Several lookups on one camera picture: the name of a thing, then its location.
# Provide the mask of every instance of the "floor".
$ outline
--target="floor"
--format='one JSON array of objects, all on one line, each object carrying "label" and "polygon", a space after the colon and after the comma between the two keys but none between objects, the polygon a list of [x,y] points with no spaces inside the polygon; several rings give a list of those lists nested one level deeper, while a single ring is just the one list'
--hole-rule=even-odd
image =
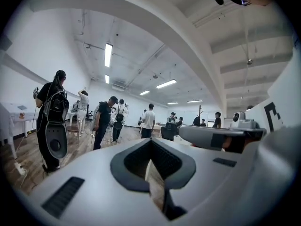
[{"label": "floor", "polygon": [[[63,159],[60,160],[61,167],[67,165],[82,154],[93,150],[94,138],[88,134],[89,126],[90,122],[87,121],[85,124],[86,133],[82,134],[79,138],[79,145],[77,145],[77,138],[73,133],[68,137],[68,153]],[[155,132],[153,136],[159,137],[159,133]],[[141,135],[139,134],[138,128],[124,127],[121,131],[119,141],[120,143],[125,143],[139,138],[141,138]],[[8,181],[12,186],[20,188],[26,194],[30,194],[32,189],[41,183],[45,177],[47,177],[47,174],[42,168],[42,156],[40,154],[37,142],[38,140],[35,132],[29,134],[28,137],[25,137],[24,139],[20,138],[14,141],[16,149],[21,144],[17,149],[18,158],[16,161],[28,171],[28,175],[26,177],[21,176],[15,168],[15,160],[12,156],[10,146],[0,146],[0,157],[3,163],[2,166],[7,175]],[[114,144],[111,142],[111,135],[108,130],[101,143],[101,146],[102,148],[114,146]],[[153,166],[150,168],[147,181],[150,183],[151,198],[156,205],[162,209],[164,182],[158,174],[156,168]]]}]

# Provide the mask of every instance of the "white ceiling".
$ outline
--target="white ceiling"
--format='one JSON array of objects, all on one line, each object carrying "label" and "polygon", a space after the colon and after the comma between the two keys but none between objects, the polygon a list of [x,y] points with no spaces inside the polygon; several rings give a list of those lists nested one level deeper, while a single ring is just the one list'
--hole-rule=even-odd
[{"label": "white ceiling", "polygon": [[[263,101],[292,53],[291,29],[275,7],[243,8],[229,0],[223,6],[214,0],[169,1],[209,42],[212,60],[221,70],[228,107],[244,108]],[[162,104],[177,101],[184,105],[193,99],[214,103],[202,81],[159,38],[107,14],[85,10],[83,20],[82,10],[70,9],[70,13],[76,43],[91,78],[103,81],[108,74],[113,83],[133,94],[151,91],[144,97]],[[114,46],[112,68],[103,65],[107,42]],[[247,69],[248,58],[253,63]],[[170,79],[178,82],[155,88]]]}]

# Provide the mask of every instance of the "power strip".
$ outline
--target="power strip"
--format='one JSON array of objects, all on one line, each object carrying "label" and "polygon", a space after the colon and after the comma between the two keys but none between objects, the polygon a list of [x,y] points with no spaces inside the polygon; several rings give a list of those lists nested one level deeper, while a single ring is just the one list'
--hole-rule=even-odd
[{"label": "power strip", "polygon": [[26,171],[24,168],[22,168],[21,164],[18,162],[15,162],[15,167],[18,170],[18,172],[20,173],[21,176],[26,174]]}]

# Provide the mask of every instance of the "black backpack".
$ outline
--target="black backpack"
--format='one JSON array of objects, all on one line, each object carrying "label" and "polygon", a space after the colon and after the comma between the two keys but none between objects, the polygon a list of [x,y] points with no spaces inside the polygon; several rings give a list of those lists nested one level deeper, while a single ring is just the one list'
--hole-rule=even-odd
[{"label": "black backpack", "polygon": [[122,111],[122,113],[120,114],[119,111],[120,110],[120,107],[118,106],[118,113],[117,113],[117,115],[116,115],[116,121],[117,122],[122,122],[123,121],[123,112],[124,112],[124,107],[123,107],[123,111]]}]

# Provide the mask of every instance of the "black pants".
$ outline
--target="black pants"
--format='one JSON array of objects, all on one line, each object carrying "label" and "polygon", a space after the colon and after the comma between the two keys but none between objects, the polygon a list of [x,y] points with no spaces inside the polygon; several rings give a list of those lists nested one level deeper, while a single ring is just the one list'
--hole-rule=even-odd
[{"label": "black pants", "polygon": [[142,128],[141,138],[150,138],[151,137],[151,129]]},{"label": "black pants", "polygon": [[45,160],[46,166],[50,171],[52,171],[60,165],[60,161],[57,158],[53,157],[48,150],[45,134],[46,124],[46,118],[43,118],[42,123],[41,120],[37,120],[37,137],[39,142],[39,149]]},{"label": "black pants", "polygon": [[107,127],[108,127],[108,125],[100,125],[98,130],[96,131],[93,151],[97,150],[97,149],[100,149],[100,144],[103,140],[105,132],[107,131]]},{"label": "black pants", "polygon": [[113,141],[118,140],[121,129],[113,128]]}]

